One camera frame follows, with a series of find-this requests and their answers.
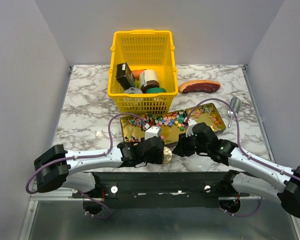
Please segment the gold jar lid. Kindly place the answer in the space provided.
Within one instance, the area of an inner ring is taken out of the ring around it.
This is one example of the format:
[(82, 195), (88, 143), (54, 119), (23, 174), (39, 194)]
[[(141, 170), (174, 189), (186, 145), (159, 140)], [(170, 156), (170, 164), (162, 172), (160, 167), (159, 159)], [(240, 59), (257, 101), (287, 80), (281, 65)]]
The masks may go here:
[(163, 164), (168, 164), (172, 159), (172, 151), (169, 147), (165, 146), (163, 149)]

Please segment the gold candy tin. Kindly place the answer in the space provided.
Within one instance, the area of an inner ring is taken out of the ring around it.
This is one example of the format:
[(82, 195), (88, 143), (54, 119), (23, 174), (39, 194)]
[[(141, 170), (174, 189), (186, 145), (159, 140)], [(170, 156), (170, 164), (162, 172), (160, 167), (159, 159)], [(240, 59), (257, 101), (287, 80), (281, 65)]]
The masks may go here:
[(165, 145), (174, 145), (180, 134), (185, 134), (188, 125), (185, 123), (187, 114), (184, 110), (176, 110), (165, 114), (153, 115), (153, 122), (160, 127), (160, 137)]
[(205, 123), (217, 134), (222, 133), (227, 127), (220, 113), (213, 103), (202, 104), (185, 109), (186, 116), (194, 119), (197, 123)]
[(146, 128), (144, 124), (152, 127), (154, 116), (151, 113), (145, 113), (139, 116), (142, 120), (135, 116), (127, 115), (120, 119), (121, 133), (124, 142), (141, 142), (145, 139)]

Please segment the metal candy scoop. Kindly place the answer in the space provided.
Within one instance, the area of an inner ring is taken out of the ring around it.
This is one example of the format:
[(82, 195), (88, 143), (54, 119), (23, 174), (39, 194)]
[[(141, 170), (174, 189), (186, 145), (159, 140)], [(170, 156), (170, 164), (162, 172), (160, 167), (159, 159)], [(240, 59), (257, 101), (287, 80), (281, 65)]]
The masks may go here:
[(241, 107), (241, 99), (234, 96), (232, 97), (230, 101), (230, 108), (228, 109), (227, 113), (230, 117), (229, 123), (228, 123), (228, 128), (231, 127), (232, 125), (232, 120), (235, 118), (235, 114), (239, 113), (240, 107)]

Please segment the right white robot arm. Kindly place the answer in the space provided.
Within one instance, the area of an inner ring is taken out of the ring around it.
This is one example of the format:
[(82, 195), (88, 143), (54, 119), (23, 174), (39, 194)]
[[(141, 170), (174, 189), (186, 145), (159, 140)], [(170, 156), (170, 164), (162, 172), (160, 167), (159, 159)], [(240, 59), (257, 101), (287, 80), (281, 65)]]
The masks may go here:
[(224, 195), (246, 193), (279, 202), (287, 213), (300, 219), (300, 166), (293, 169), (258, 157), (239, 143), (219, 139), (210, 126), (192, 119), (172, 152), (180, 157), (197, 154), (241, 169), (229, 172), (220, 183)]

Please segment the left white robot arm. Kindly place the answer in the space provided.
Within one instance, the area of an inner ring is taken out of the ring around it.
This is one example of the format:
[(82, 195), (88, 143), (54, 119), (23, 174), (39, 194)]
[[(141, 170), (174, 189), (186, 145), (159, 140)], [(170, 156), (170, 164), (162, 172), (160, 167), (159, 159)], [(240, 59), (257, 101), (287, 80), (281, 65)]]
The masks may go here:
[(159, 137), (141, 142), (121, 142), (111, 151), (66, 151), (57, 144), (34, 161), (37, 192), (48, 193), (60, 187), (79, 189), (89, 197), (100, 194), (101, 185), (84, 171), (100, 168), (128, 168), (141, 163), (161, 165), (164, 160), (164, 143)]

